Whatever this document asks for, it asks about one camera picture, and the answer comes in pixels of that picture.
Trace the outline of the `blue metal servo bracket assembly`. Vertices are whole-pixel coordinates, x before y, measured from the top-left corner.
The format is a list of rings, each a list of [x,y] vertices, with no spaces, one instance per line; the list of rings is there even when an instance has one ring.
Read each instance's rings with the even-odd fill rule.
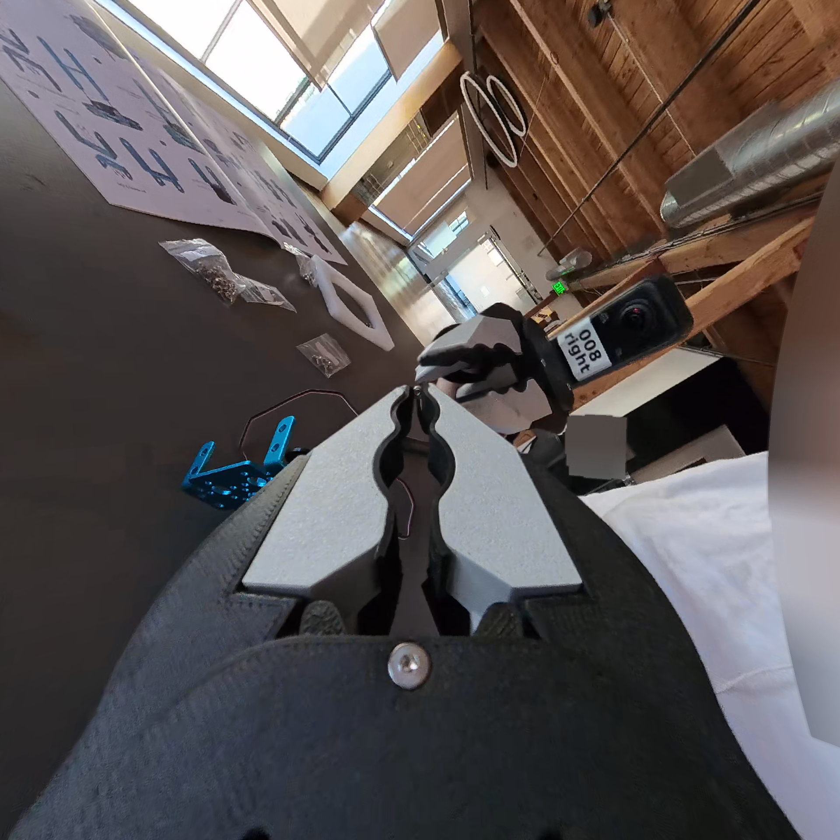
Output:
[[[242,507],[292,460],[308,454],[309,450],[305,448],[289,449],[295,424],[293,415],[284,417],[278,423],[266,456],[260,463],[247,459],[210,469],[208,464],[216,445],[212,440],[205,442],[186,471],[181,490],[217,510],[233,511]]]

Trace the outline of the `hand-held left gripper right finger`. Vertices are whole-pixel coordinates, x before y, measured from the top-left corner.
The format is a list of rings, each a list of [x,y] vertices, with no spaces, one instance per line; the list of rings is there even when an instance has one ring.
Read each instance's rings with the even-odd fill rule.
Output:
[[[435,385],[423,386],[423,430],[439,485],[423,592],[439,633],[471,634],[495,604],[581,592],[518,451]]]

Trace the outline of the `large glass window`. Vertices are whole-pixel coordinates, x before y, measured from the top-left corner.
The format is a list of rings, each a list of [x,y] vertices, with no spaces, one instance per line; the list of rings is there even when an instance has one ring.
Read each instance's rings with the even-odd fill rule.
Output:
[[[362,219],[434,136],[423,109],[462,56],[443,2],[99,2],[278,138],[343,224]]]

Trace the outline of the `white table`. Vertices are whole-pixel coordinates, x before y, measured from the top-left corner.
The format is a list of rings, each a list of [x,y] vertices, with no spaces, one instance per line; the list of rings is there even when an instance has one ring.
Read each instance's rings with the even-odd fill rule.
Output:
[[[677,348],[662,353],[600,395],[577,406],[573,415],[625,417],[721,359],[715,351]]]

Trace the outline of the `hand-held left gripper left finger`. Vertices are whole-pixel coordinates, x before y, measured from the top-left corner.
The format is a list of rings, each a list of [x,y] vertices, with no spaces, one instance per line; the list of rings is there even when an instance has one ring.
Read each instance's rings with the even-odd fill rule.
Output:
[[[352,633],[387,635],[403,582],[391,488],[404,468],[407,387],[304,458],[248,567],[247,592],[332,603]]]

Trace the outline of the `narrow clear screw bag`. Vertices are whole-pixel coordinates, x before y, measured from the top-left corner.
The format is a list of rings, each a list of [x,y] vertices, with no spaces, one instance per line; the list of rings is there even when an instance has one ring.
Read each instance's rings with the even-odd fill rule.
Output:
[[[256,280],[237,276],[238,299],[259,305],[266,305],[282,308],[290,312],[297,312],[297,309],[289,300],[275,287],[268,286]]]

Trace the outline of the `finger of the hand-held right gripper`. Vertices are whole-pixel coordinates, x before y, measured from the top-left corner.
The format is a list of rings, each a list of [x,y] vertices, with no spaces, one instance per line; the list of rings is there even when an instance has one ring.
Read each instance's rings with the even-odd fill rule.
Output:
[[[416,384],[522,384],[525,353],[519,313],[481,313],[440,333],[418,356]]]
[[[531,377],[520,377],[513,366],[479,374],[474,382],[455,382],[454,366],[417,366],[415,382],[432,383],[473,417],[502,435],[518,434],[553,414],[553,405]]]

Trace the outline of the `white foam frame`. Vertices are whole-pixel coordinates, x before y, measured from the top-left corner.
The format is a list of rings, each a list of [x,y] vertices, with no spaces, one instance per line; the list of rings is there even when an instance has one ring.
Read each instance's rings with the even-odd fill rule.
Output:
[[[384,352],[392,351],[395,343],[371,294],[356,286],[321,257],[314,255],[309,263],[314,285],[320,290],[331,318]],[[364,318],[358,317],[347,306],[340,291],[360,307]]]

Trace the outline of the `silver air duct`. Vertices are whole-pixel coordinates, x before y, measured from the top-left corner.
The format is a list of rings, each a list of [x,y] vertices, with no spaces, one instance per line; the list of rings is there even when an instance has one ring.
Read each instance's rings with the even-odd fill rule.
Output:
[[[682,167],[659,208],[684,228],[829,170],[839,152],[839,79],[792,108],[763,105]]]

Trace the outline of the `assembly instruction sheet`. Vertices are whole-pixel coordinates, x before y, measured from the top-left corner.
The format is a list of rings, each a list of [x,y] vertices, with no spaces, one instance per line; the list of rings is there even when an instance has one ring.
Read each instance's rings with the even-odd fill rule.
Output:
[[[146,62],[88,2],[1,3],[2,79],[111,204],[346,261],[243,133]]]

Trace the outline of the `dark desk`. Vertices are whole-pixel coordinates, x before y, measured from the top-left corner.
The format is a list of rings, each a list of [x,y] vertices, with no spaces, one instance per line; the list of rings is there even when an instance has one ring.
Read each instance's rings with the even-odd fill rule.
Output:
[[[84,732],[131,636],[222,520],[181,490],[198,447],[242,459],[247,421],[307,389],[358,409],[420,342],[364,270],[395,342],[333,321],[266,237],[109,205],[2,85],[2,838]],[[159,243],[203,238],[297,312],[227,304]],[[329,333],[324,377],[297,346]]]

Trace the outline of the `clear bag of silver screws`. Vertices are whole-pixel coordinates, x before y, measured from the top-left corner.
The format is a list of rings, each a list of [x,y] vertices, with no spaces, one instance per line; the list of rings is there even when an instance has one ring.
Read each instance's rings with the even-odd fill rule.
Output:
[[[246,289],[245,278],[233,271],[224,253],[203,238],[161,241],[160,247],[227,304]]]

